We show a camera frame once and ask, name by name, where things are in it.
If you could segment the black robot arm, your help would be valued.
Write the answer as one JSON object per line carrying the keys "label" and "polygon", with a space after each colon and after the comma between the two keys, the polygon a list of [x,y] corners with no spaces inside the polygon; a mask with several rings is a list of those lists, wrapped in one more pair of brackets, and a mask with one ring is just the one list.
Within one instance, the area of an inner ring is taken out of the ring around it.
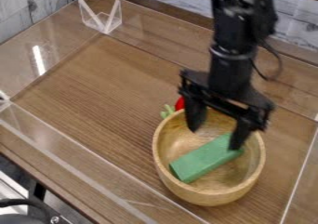
{"label": "black robot arm", "polygon": [[186,124],[201,128],[210,108],[231,116],[237,127],[229,148],[237,150],[257,130],[267,128],[274,102],[253,86],[257,50],[274,33],[274,0],[211,0],[214,41],[207,72],[181,71],[179,93]]}

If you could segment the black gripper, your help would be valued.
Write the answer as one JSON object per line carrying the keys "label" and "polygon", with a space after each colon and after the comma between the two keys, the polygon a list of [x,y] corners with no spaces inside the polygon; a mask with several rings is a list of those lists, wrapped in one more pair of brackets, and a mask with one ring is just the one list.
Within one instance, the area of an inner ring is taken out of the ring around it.
{"label": "black gripper", "polygon": [[274,102],[253,86],[255,54],[213,55],[210,71],[181,71],[179,94],[186,101],[186,124],[195,132],[205,123],[207,108],[215,109],[237,120],[229,149],[241,148],[250,133],[265,130]]}

